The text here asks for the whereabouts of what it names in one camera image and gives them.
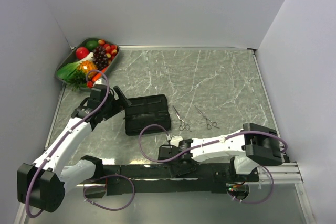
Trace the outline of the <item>black zipper tool case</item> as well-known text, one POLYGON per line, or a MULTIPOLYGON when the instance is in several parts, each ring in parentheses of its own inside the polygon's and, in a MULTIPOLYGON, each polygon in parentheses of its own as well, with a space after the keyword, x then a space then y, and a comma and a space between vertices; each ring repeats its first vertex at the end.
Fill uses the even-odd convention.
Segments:
POLYGON ((138 136, 144 127, 151 124, 171 130, 169 106, 164 94, 129 98, 129 101, 131 105, 124 110, 127 136, 138 136))

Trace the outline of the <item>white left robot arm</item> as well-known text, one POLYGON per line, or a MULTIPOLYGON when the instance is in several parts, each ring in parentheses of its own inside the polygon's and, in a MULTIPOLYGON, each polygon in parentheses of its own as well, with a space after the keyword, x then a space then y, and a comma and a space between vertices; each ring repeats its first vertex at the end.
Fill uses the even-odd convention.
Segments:
POLYGON ((78 184, 89 180, 98 183, 103 179, 102 160, 84 156, 68 170, 64 167, 79 144, 91 134, 99 123, 131 106, 118 86, 98 84, 89 97, 82 100, 71 114, 65 129, 52 145, 32 164, 23 163, 17 171, 17 197, 25 204, 29 217, 31 207, 40 212, 54 212, 65 194, 78 184))

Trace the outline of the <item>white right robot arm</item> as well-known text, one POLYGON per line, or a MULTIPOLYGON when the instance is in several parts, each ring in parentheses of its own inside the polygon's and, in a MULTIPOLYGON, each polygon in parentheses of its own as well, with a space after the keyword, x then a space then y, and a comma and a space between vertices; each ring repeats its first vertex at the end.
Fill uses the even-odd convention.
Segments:
POLYGON ((175 136, 159 148, 158 160, 168 164, 201 163, 208 159, 230 157, 229 175, 243 180, 258 166, 283 164, 277 131, 254 123, 230 135, 183 139, 175 136))

